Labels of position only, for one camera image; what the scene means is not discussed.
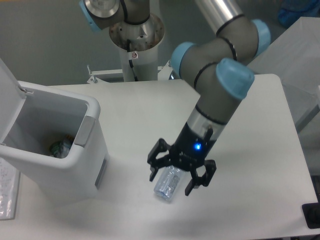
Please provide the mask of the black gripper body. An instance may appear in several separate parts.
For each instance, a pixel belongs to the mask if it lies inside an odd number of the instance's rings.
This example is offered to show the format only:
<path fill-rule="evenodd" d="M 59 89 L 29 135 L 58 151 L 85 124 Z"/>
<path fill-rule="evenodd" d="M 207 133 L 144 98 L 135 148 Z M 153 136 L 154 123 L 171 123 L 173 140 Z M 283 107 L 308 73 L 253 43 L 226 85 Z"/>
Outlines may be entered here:
<path fill-rule="evenodd" d="M 217 169 L 215 161 L 206 159 L 216 142 L 215 139 L 211 139 L 213 133 L 210 127 L 205 130 L 204 136 L 200 137 L 185 124 L 169 151 L 172 165 L 186 172 L 202 166 L 207 171 L 215 171 Z"/>

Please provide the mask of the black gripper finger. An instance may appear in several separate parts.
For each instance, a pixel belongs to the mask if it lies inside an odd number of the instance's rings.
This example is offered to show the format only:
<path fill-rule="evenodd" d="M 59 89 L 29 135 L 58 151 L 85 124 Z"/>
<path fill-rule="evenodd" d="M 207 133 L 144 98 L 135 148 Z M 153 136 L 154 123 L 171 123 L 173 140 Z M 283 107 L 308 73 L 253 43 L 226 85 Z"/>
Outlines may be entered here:
<path fill-rule="evenodd" d="M 150 165 L 149 181 L 152 182 L 156 177 L 159 169 L 173 165 L 172 146 L 163 138 L 160 138 L 147 156 L 147 163 Z"/>
<path fill-rule="evenodd" d="M 202 176 L 199 176 L 197 172 L 197 168 L 192 165 L 190 166 L 189 172 L 191 175 L 191 180 L 184 190 L 185 196 L 189 196 L 191 191 L 193 189 L 197 189 L 199 186 L 207 187 L 210 184 L 217 170 L 216 162 L 213 159 L 205 160 L 204 167 L 205 167 L 204 174 Z"/>

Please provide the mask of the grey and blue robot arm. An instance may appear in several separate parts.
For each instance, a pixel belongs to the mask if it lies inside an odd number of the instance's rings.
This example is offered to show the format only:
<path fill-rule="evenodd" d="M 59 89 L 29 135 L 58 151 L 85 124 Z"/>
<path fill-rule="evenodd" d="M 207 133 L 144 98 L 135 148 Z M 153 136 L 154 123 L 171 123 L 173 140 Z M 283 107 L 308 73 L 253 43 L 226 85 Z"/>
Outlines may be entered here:
<path fill-rule="evenodd" d="M 189 172 L 186 195 L 210 184 L 217 167 L 207 155 L 255 79 L 244 62 L 271 42 L 268 26 L 259 19 L 249 20 L 234 0 L 198 0 L 196 4 L 215 39 L 202 45 L 181 43 L 170 65 L 200 98 L 174 144 L 159 139 L 147 157 L 151 180 L 159 169 L 169 166 Z M 120 50 L 126 82 L 158 78 L 158 56 L 152 50 L 164 37 L 164 25 L 151 13 L 148 0 L 82 0 L 79 6 L 93 31 L 109 30 Z"/>

